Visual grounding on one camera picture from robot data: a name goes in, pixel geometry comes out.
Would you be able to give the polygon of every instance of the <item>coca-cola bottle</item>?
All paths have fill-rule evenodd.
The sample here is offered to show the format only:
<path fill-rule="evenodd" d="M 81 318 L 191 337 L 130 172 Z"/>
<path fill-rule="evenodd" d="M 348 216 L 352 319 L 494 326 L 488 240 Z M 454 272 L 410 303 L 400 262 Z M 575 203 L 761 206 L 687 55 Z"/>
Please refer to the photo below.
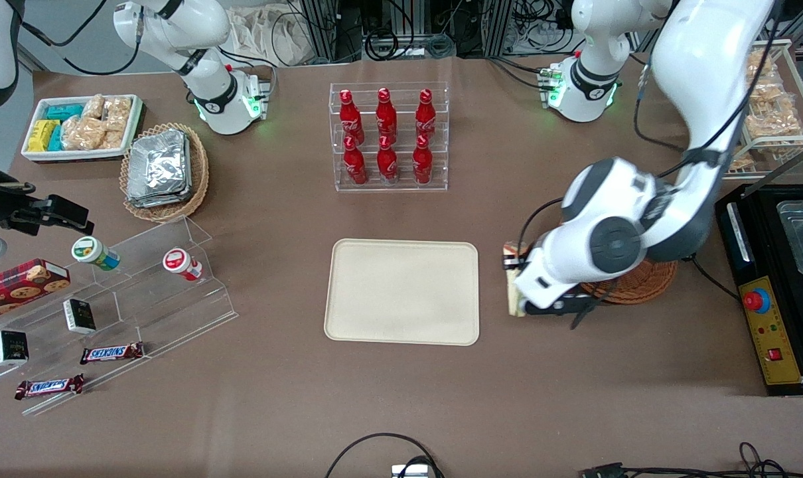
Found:
<path fill-rule="evenodd" d="M 431 140 L 434 136 L 434 121 L 437 118 L 437 112 L 434 111 L 434 105 L 431 105 L 431 90 L 426 88 L 419 92 L 419 107 L 416 109 L 416 136 L 425 134 Z"/>
<path fill-rule="evenodd" d="M 416 149 L 413 150 L 413 178 L 416 184 L 426 185 L 431 182 L 431 149 L 428 149 L 428 137 L 420 134 L 416 138 Z"/>
<path fill-rule="evenodd" d="M 378 139 L 378 171 L 381 172 L 381 182 L 385 185 L 394 185 L 399 181 L 396 152 L 393 151 L 390 138 L 381 136 Z"/>
<path fill-rule="evenodd" d="M 349 173 L 351 181 L 356 185 L 365 185 L 369 181 L 369 175 L 366 172 L 363 153 L 357 149 L 355 139 L 351 136 L 343 139 L 343 145 L 346 148 L 346 152 L 343 153 L 343 161 L 346 163 L 346 171 Z"/>
<path fill-rule="evenodd" d="M 396 144 L 398 136 L 398 121 L 396 121 L 396 107 L 390 102 L 390 91 L 387 88 L 378 90 L 378 109 L 375 110 L 375 119 L 378 121 L 378 136 L 386 136 L 390 145 Z"/>
<path fill-rule="evenodd" d="M 360 111 L 357 110 L 354 100 L 351 99 L 351 91 L 341 90 L 340 101 L 342 102 L 342 106 L 340 107 L 340 122 L 343 123 L 343 131 L 346 133 L 346 136 L 351 136 L 355 139 L 356 145 L 362 145 L 366 136 L 363 133 L 363 122 L 360 119 Z"/>

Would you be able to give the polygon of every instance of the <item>snickers bar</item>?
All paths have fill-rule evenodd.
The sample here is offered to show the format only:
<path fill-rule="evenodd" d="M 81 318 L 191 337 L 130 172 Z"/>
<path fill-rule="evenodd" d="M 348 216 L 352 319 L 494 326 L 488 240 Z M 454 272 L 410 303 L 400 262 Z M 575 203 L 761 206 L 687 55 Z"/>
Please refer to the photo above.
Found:
<path fill-rule="evenodd" d="M 47 380 L 44 382 L 21 382 L 16 390 L 15 399 L 33 398 L 43 394 L 53 394 L 62 392 L 81 393 L 83 391 L 83 374 L 72 378 L 62 378 L 60 380 Z"/>
<path fill-rule="evenodd" d="M 101 347 L 100 349 L 83 349 L 83 357 L 80 358 L 80 365 L 85 365 L 90 361 L 107 361 L 135 359 L 144 354 L 141 342 L 128 345 L 117 345 L 115 347 Z"/>

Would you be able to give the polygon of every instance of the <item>aluminum foil packet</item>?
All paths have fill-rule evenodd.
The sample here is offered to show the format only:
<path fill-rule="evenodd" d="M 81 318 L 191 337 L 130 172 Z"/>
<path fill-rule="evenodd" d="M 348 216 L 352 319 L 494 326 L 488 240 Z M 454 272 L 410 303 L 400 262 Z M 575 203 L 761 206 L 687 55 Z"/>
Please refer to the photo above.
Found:
<path fill-rule="evenodd" d="M 182 202 L 192 196 L 189 138 L 171 128 L 133 142 L 127 168 L 127 200 L 137 208 Z"/>

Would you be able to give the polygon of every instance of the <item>brown table surface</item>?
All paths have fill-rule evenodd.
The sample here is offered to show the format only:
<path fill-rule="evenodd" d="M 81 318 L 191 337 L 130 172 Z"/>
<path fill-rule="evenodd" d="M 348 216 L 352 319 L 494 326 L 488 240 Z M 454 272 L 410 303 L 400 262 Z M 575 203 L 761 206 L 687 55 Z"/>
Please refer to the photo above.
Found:
<path fill-rule="evenodd" d="M 533 58 L 529 64 L 547 64 Z M 179 121 L 210 156 L 210 190 L 193 216 L 214 239 L 210 262 L 240 317 L 154 363 L 40 417 L 19 415 L 0 384 L 0 476 L 322 476 L 350 441 L 414 436 L 448 476 L 574 476 L 631 466 L 737 466 L 751 441 L 803 470 L 803 397 L 766 397 L 737 303 L 689 264 L 645 305 L 571 317 L 507 314 L 500 252 L 536 206 L 561 196 L 592 161 L 622 155 L 659 172 L 675 153 L 632 132 L 639 66 L 598 121 L 541 109 L 532 88 L 483 60 L 285 69 L 269 119 L 223 137 L 184 102 L 173 74 L 35 75 L 35 97 L 134 93 L 146 126 Z M 451 83 L 450 187 L 431 194 L 338 194 L 329 151 L 330 82 Z M 686 142 L 674 108 L 650 87 L 642 123 Z M 19 137 L 10 136 L 19 141 Z M 13 174 L 39 195 L 91 209 L 116 243 L 152 227 L 126 212 L 119 163 L 43 165 Z M 557 224 L 546 212 L 537 235 Z M 1 231 L 0 270 L 27 258 L 70 262 L 75 233 Z M 323 333 L 332 245 L 344 237 L 471 242 L 480 253 L 480 338 L 469 347 L 335 342 Z M 701 262 L 731 285 L 717 231 Z M 386 476 L 417 454 L 377 439 L 340 476 Z"/>

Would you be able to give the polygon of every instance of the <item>beige tray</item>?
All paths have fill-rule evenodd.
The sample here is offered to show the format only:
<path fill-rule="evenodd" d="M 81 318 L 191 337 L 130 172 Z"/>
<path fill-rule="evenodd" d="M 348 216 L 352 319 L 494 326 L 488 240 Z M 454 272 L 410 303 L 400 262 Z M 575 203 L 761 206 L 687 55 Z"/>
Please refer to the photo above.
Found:
<path fill-rule="evenodd" d="M 478 251 L 467 242 L 341 239 L 325 309 L 334 340 L 473 345 Z"/>

